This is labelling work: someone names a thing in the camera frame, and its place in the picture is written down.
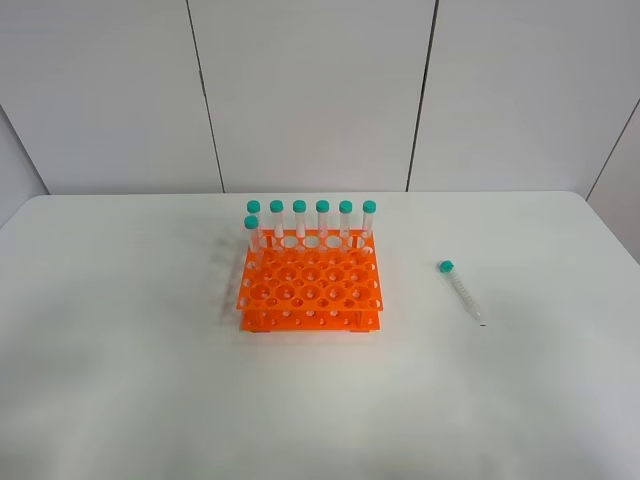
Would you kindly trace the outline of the second row left tube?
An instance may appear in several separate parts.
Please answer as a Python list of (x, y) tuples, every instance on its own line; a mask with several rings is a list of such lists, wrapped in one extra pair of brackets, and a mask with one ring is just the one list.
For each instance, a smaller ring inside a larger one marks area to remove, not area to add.
[(244, 227), (249, 235), (249, 250), (256, 259), (259, 259), (263, 250), (259, 219), (253, 214), (247, 215), (244, 219)]

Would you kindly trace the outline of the orange test tube rack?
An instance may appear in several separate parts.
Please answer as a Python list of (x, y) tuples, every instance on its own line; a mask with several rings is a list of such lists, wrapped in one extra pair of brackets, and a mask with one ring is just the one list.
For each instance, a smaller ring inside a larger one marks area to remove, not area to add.
[(310, 229), (300, 243), (293, 229), (281, 239), (266, 229), (260, 249), (246, 252), (236, 308), (247, 332), (379, 330), (374, 237), (331, 229), (322, 239)]

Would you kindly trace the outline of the test tube with teal cap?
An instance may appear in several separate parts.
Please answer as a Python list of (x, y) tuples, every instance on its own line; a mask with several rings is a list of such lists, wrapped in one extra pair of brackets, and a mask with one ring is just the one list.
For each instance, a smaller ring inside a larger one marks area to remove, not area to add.
[(458, 299), (461, 301), (467, 313), (475, 319), (480, 326), (485, 326), (486, 322), (481, 313), (479, 303), (466, 288), (462, 277), (459, 275), (451, 260), (443, 260), (438, 264), (440, 274), (447, 280)]

